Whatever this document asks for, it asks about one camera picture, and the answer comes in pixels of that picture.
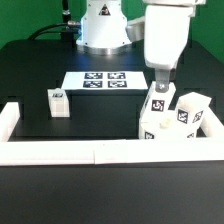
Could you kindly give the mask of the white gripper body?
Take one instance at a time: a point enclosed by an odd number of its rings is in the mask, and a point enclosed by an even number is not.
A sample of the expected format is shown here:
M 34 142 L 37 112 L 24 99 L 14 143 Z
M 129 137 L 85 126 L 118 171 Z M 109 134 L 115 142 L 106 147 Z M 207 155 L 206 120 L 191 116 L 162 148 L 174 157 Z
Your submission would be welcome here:
M 144 40 L 148 67 L 172 70 L 183 52 L 200 0 L 143 0 L 145 15 L 130 20 L 126 32 L 131 42 Z

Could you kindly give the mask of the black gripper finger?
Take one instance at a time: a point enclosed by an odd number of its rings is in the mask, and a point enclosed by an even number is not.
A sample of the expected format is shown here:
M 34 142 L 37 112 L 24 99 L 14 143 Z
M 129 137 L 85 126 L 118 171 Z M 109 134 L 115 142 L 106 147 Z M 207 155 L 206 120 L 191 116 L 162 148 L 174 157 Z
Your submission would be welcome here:
M 165 93 L 169 90 L 170 71 L 163 69 L 155 70 L 156 91 Z

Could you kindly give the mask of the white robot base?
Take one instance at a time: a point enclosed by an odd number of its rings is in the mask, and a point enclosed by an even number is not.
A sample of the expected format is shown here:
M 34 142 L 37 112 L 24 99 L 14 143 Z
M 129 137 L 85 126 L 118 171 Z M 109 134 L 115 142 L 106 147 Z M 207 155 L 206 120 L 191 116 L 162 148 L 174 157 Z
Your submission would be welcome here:
M 86 0 L 77 49 L 98 55 L 125 51 L 131 46 L 126 26 L 127 18 L 122 13 L 121 0 Z

